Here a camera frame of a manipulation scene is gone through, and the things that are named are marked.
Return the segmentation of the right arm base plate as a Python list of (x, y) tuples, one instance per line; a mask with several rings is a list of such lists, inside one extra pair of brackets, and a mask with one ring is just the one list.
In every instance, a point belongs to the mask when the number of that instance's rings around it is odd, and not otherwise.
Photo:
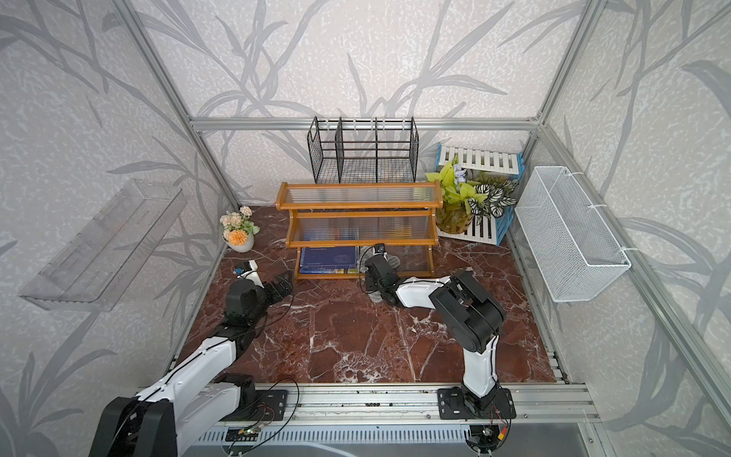
[(443, 420), (515, 419), (516, 409), (510, 390), (496, 385), (478, 397), (465, 386), (437, 390), (439, 415)]

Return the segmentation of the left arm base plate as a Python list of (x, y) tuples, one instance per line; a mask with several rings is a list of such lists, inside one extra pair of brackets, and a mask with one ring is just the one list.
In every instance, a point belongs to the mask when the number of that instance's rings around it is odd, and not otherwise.
[(255, 394), (246, 393), (239, 409), (225, 416), (223, 421), (259, 421), (265, 424), (283, 421), (288, 395), (286, 390), (257, 390)]

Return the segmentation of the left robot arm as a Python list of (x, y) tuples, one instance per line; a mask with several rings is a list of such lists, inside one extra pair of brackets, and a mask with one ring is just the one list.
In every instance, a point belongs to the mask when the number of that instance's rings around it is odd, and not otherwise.
[(255, 270), (234, 282), (223, 321), (179, 366), (133, 397), (102, 412), (92, 456), (179, 456), (223, 419), (272, 420), (287, 398), (268, 395), (252, 377), (229, 373), (261, 329), (268, 309), (293, 294), (291, 272), (262, 281)]

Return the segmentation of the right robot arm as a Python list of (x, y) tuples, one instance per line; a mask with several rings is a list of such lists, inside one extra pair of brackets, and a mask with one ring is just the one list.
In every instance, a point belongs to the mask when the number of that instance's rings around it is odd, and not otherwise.
[(436, 310), (463, 348), (464, 376), (455, 388), (440, 388), (440, 418), (516, 417), (509, 390), (500, 385), (496, 352), (506, 311), (469, 270), (439, 279), (401, 277), (383, 254), (365, 261), (365, 287), (395, 308)]

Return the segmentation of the orange wooden bookshelf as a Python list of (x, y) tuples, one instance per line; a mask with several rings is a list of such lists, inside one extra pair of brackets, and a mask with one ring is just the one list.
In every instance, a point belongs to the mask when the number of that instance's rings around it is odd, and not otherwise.
[(276, 208), (289, 212), (286, 245), (296, 251), (340, 247), (424, 247), (428, 268), (401, 276), (435, 275), (438, 245), (436, 211), (443, 206), (437, 182), (289, 184), (277, 194)]

